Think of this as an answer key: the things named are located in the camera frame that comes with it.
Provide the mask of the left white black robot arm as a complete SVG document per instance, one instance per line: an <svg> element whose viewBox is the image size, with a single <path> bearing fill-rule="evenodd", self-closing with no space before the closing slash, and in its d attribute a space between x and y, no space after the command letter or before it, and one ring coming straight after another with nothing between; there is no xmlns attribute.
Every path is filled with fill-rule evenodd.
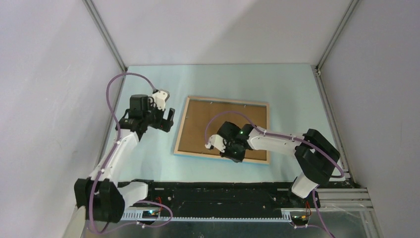
<svg viewBox="0 0 420 238"><path fill-rule="evenodd" d="M130 97L129 108L116 124L116 137L108 155L87 178L79 178L74 185L77 206L86 208L86 219L117 223L125 209L138 201L147 207L156 202L157 194L147 183L131 181L124 187L118 187L118 183L124 164L147 129L169 132L173 126L174 108L169 109L167 118L163 117L169 97L164 90L155 90L151 96Z"/></svg>

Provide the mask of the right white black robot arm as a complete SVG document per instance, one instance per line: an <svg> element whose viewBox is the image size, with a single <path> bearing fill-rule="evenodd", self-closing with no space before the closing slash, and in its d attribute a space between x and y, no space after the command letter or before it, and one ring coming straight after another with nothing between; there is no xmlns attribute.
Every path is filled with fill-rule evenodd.
<svg viewBox="0 0 420 238"><path fill-rule="evenodd" d="M226 121L207 139L205 147L217 149L221 157L235 163L243 162L246 152L252 150L294 157L302 170L288 193L288 201L294 207L303 206L314 189L328 184L335 169L342 172L338 166L339 151L315 129L297 135L280 134L252 123L238 127Z"/></svg>

